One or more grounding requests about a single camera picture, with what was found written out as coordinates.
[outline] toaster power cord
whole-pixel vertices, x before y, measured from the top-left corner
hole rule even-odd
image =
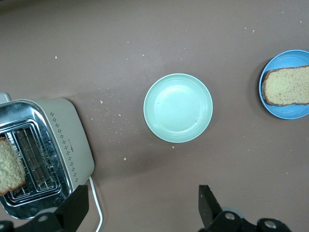
[[[103,223],[103,215],[102,215],[101,207],[100,207],[100,205],[98,203],[98,197],[97,197],[95,185],[93,184],[93,180],[92,180],[91,176],[89,177],[89,181],[90,181],[93,197],[95,199],[95,203],[96,203],[96,206],[97,206],[97,209],[98,209],[98,214],[100,216],[100,223],[98,224],[98,228],[96,230],[96,232],[99,232],[99,230],[100,230],[100,228],[102,226],[102,223]]]

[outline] bread slice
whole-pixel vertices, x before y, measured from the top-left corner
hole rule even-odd
[[[26,183],[25,168],[11,142],[0,138],[0,196]]]
[[[309,65],[268,71],[262,90],[267,104],[309,104]]]

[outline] toaster dotted pattern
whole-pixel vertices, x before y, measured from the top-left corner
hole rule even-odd
[[[53,112],[50,113],[50,116],[53,117],[53,122],[57,122],[57,119],[54,117],[55,114]],[[58,123],[55,124],[55,127],[59,128],[59,126],[60,125]],[[57,132],[60,134],[60,138],[63,139],[64,136],[63,136],[63,134],[61,134],[62,130],[58,129]],[[75,168],[74,168],[74,163],[71,161],[72,160],[72,156],[70,156],[70,152],[68,151],[69,147],[66,145],[66,142],[67,142],[66,140],[64,140],[64,139],[62,140],[62,144],[65,145],[64,149],[67,150],[66,155],[68,156],[68,160],[70,161],[70,166],[72,167],[72,172],[74,172],[73,176],[75,177],[75,182],[78,182],[77,173],[75,172]]]

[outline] silver toaster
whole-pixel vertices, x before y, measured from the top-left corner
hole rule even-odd
[[[0,93],[0,137],[12,143],[26,171],[26,184],[0,197],[15,218],[58,207],[94,170],[86,134],[66,99],[12,101]]]

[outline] plate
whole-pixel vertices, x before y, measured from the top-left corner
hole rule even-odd
[[[309,65],[309,52],[303,50],[289,50],[283,52],[276,57],[274,57],[264,68],[259,82],[259,94],[263,105],[266,109],[271,112],[274,116],[283,119],[296,119],[309,114],[309,105],[287,105],[287,106],[276,106],[268,105],[262,96],[262,82],[264,79],[264,74],[267,71],[279,69],[279,68],[289,68],[289,67],[299,67],[303,65]]]
[[[211,94],[200,80],[187,74],[162,77],[145,97],[144,117],[148,127],[168,142],[195,139],[209,125],[211,116]]]

